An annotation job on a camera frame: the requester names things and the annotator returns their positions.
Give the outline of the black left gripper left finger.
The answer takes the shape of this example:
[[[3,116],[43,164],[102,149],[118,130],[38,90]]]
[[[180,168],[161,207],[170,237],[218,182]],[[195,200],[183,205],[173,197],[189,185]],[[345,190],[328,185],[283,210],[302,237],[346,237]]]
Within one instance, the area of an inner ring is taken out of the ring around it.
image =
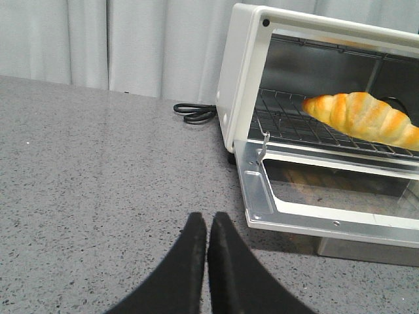
[[[191,213],[161,263],[108,313],[199,313],[206,234],[202,214]]]

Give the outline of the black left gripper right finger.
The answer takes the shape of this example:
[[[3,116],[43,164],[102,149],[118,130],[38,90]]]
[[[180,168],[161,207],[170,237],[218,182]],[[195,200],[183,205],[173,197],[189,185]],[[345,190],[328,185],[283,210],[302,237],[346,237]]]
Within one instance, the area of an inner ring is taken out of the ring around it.
[[[313,313],[271,276],[227,213],[213,218],[208,248],[213,313]]]

